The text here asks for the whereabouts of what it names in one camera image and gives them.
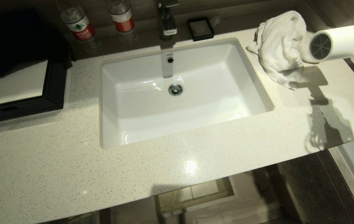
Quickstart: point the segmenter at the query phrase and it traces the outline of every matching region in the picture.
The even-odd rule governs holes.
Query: crumpled towel
[[[258,55],[269,77],[286,88],[295,90],[304,70],[303,61],[315,63],[308,52],[308,38],[304,19],[296,11],[289,11],[261,23],[257,39],[248,51]]]

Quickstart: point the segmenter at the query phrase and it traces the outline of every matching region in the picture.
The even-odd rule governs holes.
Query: water bottle
[[[138,41],[138,34],[131,13],[130,2],[128,0],[105,0],[105,3],[120,41],[126,45],[135,44]]]
[[[76,40],[88,53],[96,53],[102,47],[93,25],[85,15],[83,8],[76,0],[56,0],[60,17]]]

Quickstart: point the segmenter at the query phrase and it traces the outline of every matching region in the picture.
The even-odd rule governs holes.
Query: speckled quartz countertop
[[[253,35],[250,29],[208,41],[233,37],[245,47]],[[306,65],[291,91],[245,50],[273,111],[103,149],[101,65],[157,52],[158,46],[77,61],[68,71],[64,109],[0,122],[0,223],[112,207],[354,140],[354,74],[343,60]]]

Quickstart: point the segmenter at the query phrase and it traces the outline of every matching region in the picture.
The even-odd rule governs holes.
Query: sink
[[[170,93],[173,84],[182,88],[179,95]],[[102,69],[105,149],[272,109],[236,41],[118,61]]]

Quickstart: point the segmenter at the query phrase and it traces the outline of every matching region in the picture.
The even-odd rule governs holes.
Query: faucet
[[[171,40],[177,33],[177,25],[174,16],[171,14],[170,7],[180,4],[179,0],[157,0],[159,12],[159,31],[160,39],[164,41]]]

